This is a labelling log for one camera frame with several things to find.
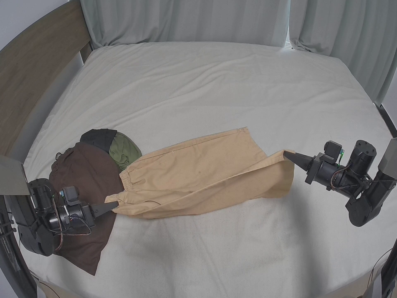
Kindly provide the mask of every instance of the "curtain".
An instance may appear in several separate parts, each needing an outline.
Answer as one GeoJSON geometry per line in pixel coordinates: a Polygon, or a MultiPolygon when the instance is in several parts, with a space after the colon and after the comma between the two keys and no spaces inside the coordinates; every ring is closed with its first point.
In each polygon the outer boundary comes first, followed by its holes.
{"type": "Polygon", "coordinates": [[[290,0],[81,0],[93,47],[224,41],[284,47],[290,0]]]}
{"type": "Polygon", "coordinates": [[[380,105],[394,74],[397,0],[291,0],[296,50],[340,58],[380,105]]]}

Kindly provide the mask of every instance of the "tan pants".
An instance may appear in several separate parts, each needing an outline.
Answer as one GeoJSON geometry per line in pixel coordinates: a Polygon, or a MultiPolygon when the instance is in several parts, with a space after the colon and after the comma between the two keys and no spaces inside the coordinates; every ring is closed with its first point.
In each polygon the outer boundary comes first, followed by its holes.
{"type": "Polygon", "coordinates": [[[116,213],[146,219],[202,214],[258,197],[283,197],[293,173],[283,151],[266,156],[241,128],[142,156],[120,173],[125,191],[105,202],[118,201],[116,213]]]}

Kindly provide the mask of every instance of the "bed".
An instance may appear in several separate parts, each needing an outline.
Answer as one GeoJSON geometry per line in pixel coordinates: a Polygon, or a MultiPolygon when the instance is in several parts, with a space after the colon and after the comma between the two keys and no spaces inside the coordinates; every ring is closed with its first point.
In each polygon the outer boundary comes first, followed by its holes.
{"type": "MultiPolygon", "coordinates": [[[[244,126],[268,155],[315,155],[328,140],[349,155],[364,139],[378,152],[372,177],[391,138],[339,59],[254,44],[141,43],[89,55],[24,167],[28,180],[48,177],[56,153],[91,128],[117,129],[145,154],[244,126]]],[[[316,297],[364,275],[393,246],[397,198],[357,228],[347,198],[304,181],[296,168],[287,197],[204,215],[117,215],[95,276],[62,257],[21,251],[43,280],[84,297],[316,297]]]]}

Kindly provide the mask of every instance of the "brown garment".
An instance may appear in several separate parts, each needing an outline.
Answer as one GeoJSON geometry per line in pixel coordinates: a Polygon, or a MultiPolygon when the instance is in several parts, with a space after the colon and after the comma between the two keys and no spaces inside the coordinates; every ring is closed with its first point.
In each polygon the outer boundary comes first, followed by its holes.
{"type": "Polygon", "coordinates": [[[269,157],[247,128],[188,140],[142,156],[120,173],[125,191],[106,197],[113,211],[155,219],[202,214],[258,197],[282,197],[294,164],[269,157]]]}
{"type": "MultiPolygon", "coordinates": [[[[51,170],[49,180],[56,190],[76,186],[82,202],[103,203],[106,196],[123,191],[116,163],[108,153],[87,143],[78,142],[66,150],[52,164],[51,170]]],[[[63,245],[55,254],[95,275],[100,253],[109,240],[115,219],[116,214],[108,212],[95,220],[91,235],[64,236],[63,245]]]]}

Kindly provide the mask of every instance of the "green garment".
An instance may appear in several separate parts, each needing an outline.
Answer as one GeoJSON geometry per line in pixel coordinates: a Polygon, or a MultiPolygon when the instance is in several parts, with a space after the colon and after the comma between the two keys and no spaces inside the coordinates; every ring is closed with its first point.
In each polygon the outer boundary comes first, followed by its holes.
{"type": "Polygon", "coordinates": [[[109,155],[121,170],[142,156],[142,152],[126,135],[117,132],[109,148],[109,155]]]}

